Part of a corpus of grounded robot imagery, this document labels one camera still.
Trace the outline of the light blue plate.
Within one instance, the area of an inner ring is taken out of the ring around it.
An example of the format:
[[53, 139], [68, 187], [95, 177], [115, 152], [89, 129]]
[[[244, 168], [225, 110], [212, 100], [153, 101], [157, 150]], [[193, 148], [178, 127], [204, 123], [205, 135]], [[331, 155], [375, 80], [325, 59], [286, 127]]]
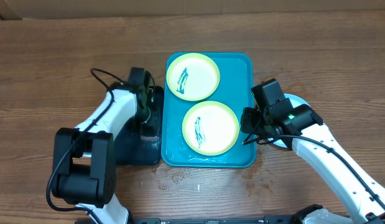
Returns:
[[[289, 94], [289, 93], [284, 93], [284, 96], [290, 100], [293, 108], [296, 108], [296, 107], [298, 107], [300, 105], [308, 105], [309, 106], [309, 104], [304, 99], [302, 99], [299, 96], [296, 96], [296, 95], [293, 95], [293, 94]], [[281, 140], [278, 140], [278, 141], [274, 142], [274, 144], [276, 146], [279, 146], [279, 147], [282, 147], [282, 148], [286, 148], [287, 147]]]

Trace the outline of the round sponge scrubber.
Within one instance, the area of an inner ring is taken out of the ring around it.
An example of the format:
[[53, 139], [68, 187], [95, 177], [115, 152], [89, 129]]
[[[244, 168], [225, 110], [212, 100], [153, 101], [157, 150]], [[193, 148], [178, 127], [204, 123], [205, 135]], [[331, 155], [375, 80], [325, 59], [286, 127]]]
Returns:
[[157, 133], [142, 133], [141, 140], [142, 141], [157, 141], [159, 139], [159, 135]]

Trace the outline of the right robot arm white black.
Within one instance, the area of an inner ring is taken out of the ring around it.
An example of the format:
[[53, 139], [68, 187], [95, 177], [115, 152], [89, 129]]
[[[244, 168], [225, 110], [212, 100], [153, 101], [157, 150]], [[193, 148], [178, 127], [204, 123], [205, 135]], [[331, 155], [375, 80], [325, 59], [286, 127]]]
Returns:
[[246, 107], [244, 144], [282, 141], [306, 161], [342, 202], [352, 223], [385, 222], [385, 188], [338, 144], [323, 119], [308, 105]]

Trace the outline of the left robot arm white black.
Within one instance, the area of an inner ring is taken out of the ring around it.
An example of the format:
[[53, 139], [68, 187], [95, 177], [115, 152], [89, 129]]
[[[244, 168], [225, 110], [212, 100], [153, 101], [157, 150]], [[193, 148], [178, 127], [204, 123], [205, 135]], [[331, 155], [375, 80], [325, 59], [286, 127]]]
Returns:
[[160, 161], [164, 89], [114, 83], [93, 114], [55, 135], [53, 167], [46, 190], [51, 198], [84, 211], [90, 223], [131, 223], [115, 196], [117, 166], [153, 166]]

